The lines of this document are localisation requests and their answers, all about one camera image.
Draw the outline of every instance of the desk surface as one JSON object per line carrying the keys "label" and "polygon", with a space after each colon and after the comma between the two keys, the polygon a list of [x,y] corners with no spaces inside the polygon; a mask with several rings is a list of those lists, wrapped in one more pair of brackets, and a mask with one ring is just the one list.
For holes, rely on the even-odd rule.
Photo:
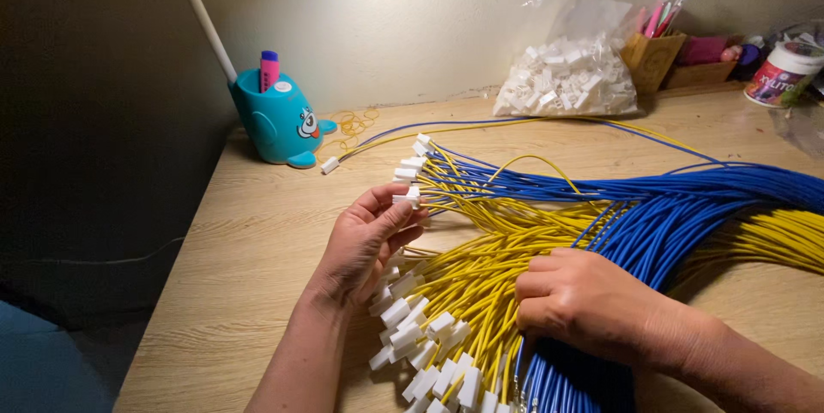
{"label": "desk surface", "polygon": [[[488,118],[491,100],[381,109],[366,136],[401,124]],[[766,110],[740,91],[665,98],[634,123],[721,160],[757,161],[824,177],[774,134]],[[573,178],[659,174],[695,157],[613,128],[536,122],[435,135],[438,143],[493,163],[515,155],[548,157]],[[260,161],[249,141],[230,137],[194,217],[118,399],[120,413],[241,411],[286,328],[289,314],[324,249],[338,213],[373,185],[391,179],[411,140],[374,148],[330,176]],[[336,147],[319,154],[323,161]],[[523,161],[518,170],[541,170]],[[421,247],[446,250],[479,233],[442,215]],[[719,275],[691,299],[742,334],[811,373],[824,375],[824,278],[777,265],[744,264]],[[408,372],[369,371],[380,348],[377,318],[357,313],[348,329],[340,410],[402,411]],[[664,377],[639,374],[639,409],[712,410]]]}

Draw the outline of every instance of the left hand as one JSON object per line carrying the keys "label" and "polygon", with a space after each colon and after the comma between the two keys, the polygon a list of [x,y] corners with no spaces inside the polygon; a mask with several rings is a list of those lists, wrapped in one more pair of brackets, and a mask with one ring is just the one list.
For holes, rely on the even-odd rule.
{"label": "left hand", "polygon": [[397,183],[378,186],[344,210],[335,222],[310,286],[341,306],[366,302],[386,260],[424,233],[417,223],[428,215],[426,209],[413,210],[409,202],[392,204],[393,194],[406,194],[408,190]]}

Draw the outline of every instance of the wire bundle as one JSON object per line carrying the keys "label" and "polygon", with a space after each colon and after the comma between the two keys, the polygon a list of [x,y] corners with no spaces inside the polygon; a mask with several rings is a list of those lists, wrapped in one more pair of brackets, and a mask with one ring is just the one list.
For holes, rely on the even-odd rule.
{"label": "wire bundle", "polygon": [[[650,138],[700,155],[673,140]],[[531,257],[558,246],[596,251],[659,291],[670,286],[681,265],[680,277],[686,280],[729,260],[788,264],[824,274],[824,254],[817,246],[824,243],[824,180],[812,176],[710,159],[661,176],[571,180],[546,160],[560,177],[507,168],[534,155],[497,167],[433,143],[429,148],[415,180],[426,199],[421,205],[432,215],[459,212],[485,234],[443,253],[406,248],[406,262],[400,264],[404,276],[419,275],[425,282],[399,300],[412,307],[422,304],[420,329],[427,331],[445,315],[457,321],[453,331],[461,323],[470,328],[465,335],[441,337],[428,331],[415,341],[418,347],[410,357],[424,355],[427,363],[413,380],[413,385],[423,384],[416,386],[409,411],[454,406],[449,396],[463,380],[459,372],[479,379],[460,386],[459,403],[478,407],[483,387],[482,413],[633,410],[627,367],[553,340],[540,340],[527,351],[533,354],[528,364],[521,363],[527,356],[514,324],[514,281]],[[548,211],[536,202],[573,206]],[[388,332],[400,331],[389,326]],[[462,337],[456,342],[453,335]],[[386,344],[384,349],[396,347]],[[453,375],[445,397],[437,384],[424,383],[436,372],[438,379],[446,372]],[[432,391],[421,397],[428,388]]]}

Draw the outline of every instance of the plastic bag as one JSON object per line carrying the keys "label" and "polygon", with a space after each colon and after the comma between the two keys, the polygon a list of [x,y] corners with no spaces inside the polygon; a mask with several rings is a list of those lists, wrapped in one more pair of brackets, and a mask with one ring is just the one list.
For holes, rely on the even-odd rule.
{"label": "plastic bag", "polygon": [[543,44],[529,46],[515,60],[493,115],[638,112],[635,87],[620,53],[644,21],[639,18],[641,7],[656,1],[528,0],[524,6],[551,12],[554,22]]}

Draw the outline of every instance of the right hand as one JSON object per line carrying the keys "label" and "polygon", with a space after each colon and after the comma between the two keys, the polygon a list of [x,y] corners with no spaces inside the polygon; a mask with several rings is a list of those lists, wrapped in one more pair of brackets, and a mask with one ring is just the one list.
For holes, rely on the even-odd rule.
{"label": "right hand", "polygon": [[683,364],[714,318],[594,252],[558,248],[515,283],[518,327],[624,364]]}

